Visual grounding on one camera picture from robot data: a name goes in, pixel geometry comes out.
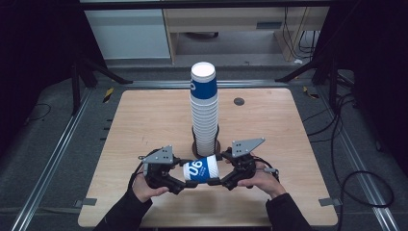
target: blue paper cup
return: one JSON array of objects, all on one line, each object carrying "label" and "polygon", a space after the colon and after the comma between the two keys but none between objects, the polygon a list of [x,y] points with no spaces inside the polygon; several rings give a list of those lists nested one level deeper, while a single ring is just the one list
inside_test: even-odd
[{"label": "blue paper cup", "polygon": [[215,155],[188,162],[183,165],[186,180],[198,181],[200,184],[207,183],[210,178],[218,177],[218,166]]},{"label": "blue paper cup", "polygon": [[216,68],[212,64],[201,62],[192,66],[191,101],[199,106],[217,101]]}]

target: blue logo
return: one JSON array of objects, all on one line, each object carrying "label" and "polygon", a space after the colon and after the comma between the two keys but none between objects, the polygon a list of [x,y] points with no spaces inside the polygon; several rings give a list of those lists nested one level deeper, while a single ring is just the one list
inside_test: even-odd
[{"label": "blue logo", "polygon": [[210,178],[210,172],[208,170],[207,158],[203,158],[189,163],[189,174],[192,181],[198,181],[200,183],[206,183]]},{"label": "blue logo", "polygon": [[200,83],[191,79],[191,94],[198,99],[209,99],[217,94],[217,79],[214,78],[208,83]]}]

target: black circular marker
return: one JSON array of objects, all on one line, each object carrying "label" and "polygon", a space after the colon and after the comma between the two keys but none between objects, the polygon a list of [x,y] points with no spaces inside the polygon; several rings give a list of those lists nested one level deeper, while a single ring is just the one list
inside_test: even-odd
[{"label": "black circular marker", "polygon": [[245,100],[243,100],[242,98],[237,97],[237,98],[234,99],[234,103],[237,106],[242,106],[245,103]]}]

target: metal bracket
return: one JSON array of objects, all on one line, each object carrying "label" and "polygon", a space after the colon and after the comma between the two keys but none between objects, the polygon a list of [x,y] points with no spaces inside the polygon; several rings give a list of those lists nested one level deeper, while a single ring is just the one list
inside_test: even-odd
[{"label": "metal bracket", "polygon": [[140,158],[142,158],[144,164],[172,165],[173,147],[171,145],[168,145],[146,157]]},{"label": "metal bracket", "polygon": [[275,173],[279,175],[279,170],[273,167],[265,167],[264,172]]},{"label": "metal bracket", "polygon": [[246,155],[253,151],[257,146],[261,145],[265,138],[258,138],[244,141],[232,141],[232,157],[237,158]]},{"label": "metal bracket", "polygon": [[96,204],[96,198],[84,198],[82,200],[76,200],[74,203],[75,208],[82,208],[83,205],[94,206]]},{"label": "metal bracket", "polygon": [[321,207],[333,205],[334,207],[343,205],[342,201],[338,198],[323,198],[319,199],[319,203]]}]

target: person's arm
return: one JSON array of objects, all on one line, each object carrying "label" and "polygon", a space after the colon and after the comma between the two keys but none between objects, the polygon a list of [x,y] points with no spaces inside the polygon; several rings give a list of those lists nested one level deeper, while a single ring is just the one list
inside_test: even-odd
[{"label": "person's arm", "polygon": [[269,200],[267,211],[273,231],[312,230],[288,193]]},{"label": "person's arm", "polygon": [[133,174],[131,182],[132,179],[133,184],[129,184],[126,194],[99,221],[94,231],[137,230],[142,218],[153,204],[150,198],[168,192],[166,187],[151,189],[143,174]]},{"label": "person's arm", "polygon": [[265,167],[263,163],[257,162],[256,168],[259,170],[252,178],[239,181],[238,186],[256,186],[270,195],[271,200],[266,206],[273,231],[312,230],[283,186],[272,174],[262,170]]}]

